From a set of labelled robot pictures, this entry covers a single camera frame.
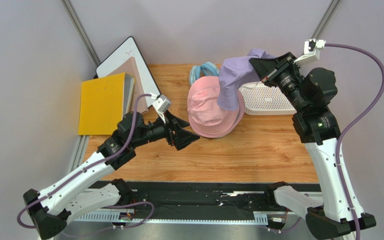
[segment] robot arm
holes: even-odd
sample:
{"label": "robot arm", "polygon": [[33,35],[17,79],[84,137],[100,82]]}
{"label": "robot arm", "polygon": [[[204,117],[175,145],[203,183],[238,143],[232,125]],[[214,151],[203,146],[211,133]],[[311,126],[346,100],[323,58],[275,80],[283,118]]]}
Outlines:
{"label": "robot arm", "polygon": [[[269,201],[306,219],[310,232],[318,240],[347,235],[356,229],[336,162],[340,129],[328,108],[337,94],[334,72],[318,67],[304,77],[299,71],[300,65],[319,59],[319,51],[324,45],[324,40],[310,39],[305,43],[305,54],[299,58],[288,52],[274,59],[249,60],[261,82],[268,87],[278,87],[296,109],[297,113],[292,118],[293,126],[312,158],[323,195],[323,202],[318,202],[281,182],[268,190]],[[374,227],[374,216],[365,213],[356,198],[341,150],[339,157],[344,182],[352,197],[353,210],[359,217],[360,229]]]}
{"label": "robot arm", "polygon": [[30,189],[23,195],[34,223],[32,228],[37,229],[43,240],[56,236],[84,214],[107,206],[129,204],[132,191],[122,179],[115,179],[93,192],[82,192],[134,158],[136,147],[165,138],[169,145],[181,150],[200,138],[183,129],[189,126],[188,122],[167,110],[171,102],[164,95],[154,95],[154,98],[153,106],[159,115],[155,122],[145,124],[143,116],[136,112],[133,124],[134,114],[127,113],[112,136],[77,169],[39,192]]}

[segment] whiteboard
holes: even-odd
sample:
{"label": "whiteboard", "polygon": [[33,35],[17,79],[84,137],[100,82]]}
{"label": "whiteboard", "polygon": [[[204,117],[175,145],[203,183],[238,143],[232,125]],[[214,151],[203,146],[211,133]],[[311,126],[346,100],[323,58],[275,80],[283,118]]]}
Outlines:
{"label": "whiteboard", "polygon": [[[127,40],[121,43],[121,45],[96,68],[97,76],[99,78],[108,76],[131,57],[134,57],[136,60],[136,66],[142,82],[143,92],[145,94],[161,94],[157,84],[155,83],[154,77],[149,71],[149,68],[146,65],[146,62],[135,42],[135,39],[132,36],[128,37]],[[153,102],[154,100],[151,98],[146,98],[148,108]]]}

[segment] wooden tabletop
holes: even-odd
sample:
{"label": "wooden tabletop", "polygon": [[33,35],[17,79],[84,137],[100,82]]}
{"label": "wooden tabletop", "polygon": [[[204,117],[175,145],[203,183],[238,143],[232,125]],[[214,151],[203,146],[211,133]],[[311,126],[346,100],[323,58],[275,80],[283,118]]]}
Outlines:
{"label": "wooden tabletop", "polygon": [[[191,64],[156,64],[149,69],[161,92],[172,102],[169,111],[188,121],[187,96]],[[155,121],[153,108],[143,115]],[[201,137],[176,151],[165,139],[135,149],[136,157],[104,180],[316,183],[314,165],[293,128],[291,115],[245,114],[236,128],[218,139]],[[90,136],[87,159],[108,136]]]}

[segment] white wall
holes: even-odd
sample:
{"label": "white wall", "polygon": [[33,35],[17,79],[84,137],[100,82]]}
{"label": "white wall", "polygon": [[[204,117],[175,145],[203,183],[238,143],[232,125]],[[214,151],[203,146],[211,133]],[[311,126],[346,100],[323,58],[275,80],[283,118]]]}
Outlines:
{"label": "white wall", "polygon": [[329,0],[71,0],[103,61],[133,36],[148,64],[303,52]]}
{"label": "white wall", "polygon": [[22,195],[67,173],[93,72],[59,0],[0,0],[0,240],[38,238],[16,222]]}
{"label": "white wall", "polygon": [[[363,48],[384,63],[384,1],[342,1],[321,38]],[[338,95],[330,108],[344,129],[374,99],[380,70],[369,57],[346,49],[327,47],[320,59],[314,67],[335,72]],[[384,239],[384,95],[346,135],[343,150],[356,195],[377,220],[377,227],[364,230],[362,239]]]}

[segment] yellow folder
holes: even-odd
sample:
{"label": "yellow folder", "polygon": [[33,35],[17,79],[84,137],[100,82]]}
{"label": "yellow folder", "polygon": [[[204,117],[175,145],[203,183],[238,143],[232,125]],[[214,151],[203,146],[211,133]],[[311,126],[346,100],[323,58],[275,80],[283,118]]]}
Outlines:
{"label": "yellow folder", "polygon": [[79,135],[111,135],[132,104],[135,78],[119,73],[82,82]]}

